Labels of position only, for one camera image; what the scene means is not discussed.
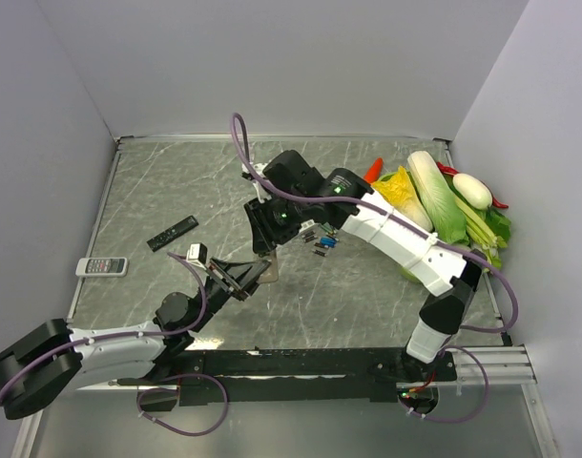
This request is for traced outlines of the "white remote with blue button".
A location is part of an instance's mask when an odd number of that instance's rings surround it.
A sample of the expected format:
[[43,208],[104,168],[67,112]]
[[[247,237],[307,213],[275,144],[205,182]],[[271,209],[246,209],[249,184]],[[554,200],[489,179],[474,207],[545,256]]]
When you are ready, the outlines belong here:
[[256,255],[255,260],[263,260],[269,263],[268,268],[261,273],[258,284],[273,283],[279,279],[279,264],[276,250],[267,254]]

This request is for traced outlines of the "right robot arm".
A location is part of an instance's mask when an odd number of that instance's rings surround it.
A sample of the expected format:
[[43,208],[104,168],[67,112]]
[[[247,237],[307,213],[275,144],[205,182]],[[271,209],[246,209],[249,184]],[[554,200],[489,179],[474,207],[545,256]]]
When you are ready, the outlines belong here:
[[402,358],[409,378],[426,378],[435,369],[437,354],[461,327],[481,276],[480,266],[463,253],[438,246],[436,235],[396,211],[350,170],[336,168],[324,177],[295,150],[279,154],[259,169],[245,155],[239,158],[244,177],[258,191],[244,206],[255,254],[274,252],[312,220],[374,246],[428,290]]

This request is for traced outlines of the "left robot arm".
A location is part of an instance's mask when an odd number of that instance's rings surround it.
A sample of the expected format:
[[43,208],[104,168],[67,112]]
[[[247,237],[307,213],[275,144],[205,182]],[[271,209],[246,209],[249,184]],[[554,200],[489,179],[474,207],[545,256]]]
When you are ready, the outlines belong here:
[[169,380],[174,358],[230,300],[276,281],[275,260],[210,259],[197,294],[171,293],[153,319],[126,327],[79,329],[49,320],[0,352],[0,407],[9,420],[33,415],[65,391],[115,379]]

